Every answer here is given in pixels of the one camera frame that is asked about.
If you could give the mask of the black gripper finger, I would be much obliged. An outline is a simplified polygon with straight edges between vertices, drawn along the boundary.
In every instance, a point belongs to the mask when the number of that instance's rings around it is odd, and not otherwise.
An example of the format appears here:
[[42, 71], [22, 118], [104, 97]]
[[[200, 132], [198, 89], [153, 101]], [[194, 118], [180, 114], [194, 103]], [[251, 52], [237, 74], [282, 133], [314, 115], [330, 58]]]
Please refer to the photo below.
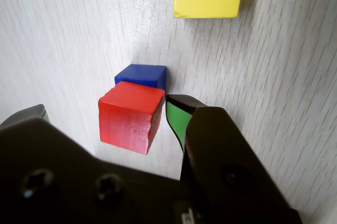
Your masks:
[[185, 149], [206, 222], [301, 222], [224, 108], [171, 94], [166, 119]]
[[90, 154], [46, 121], [41, 105], [12, 114], [1, 124], [1, 161], [89, 161]]

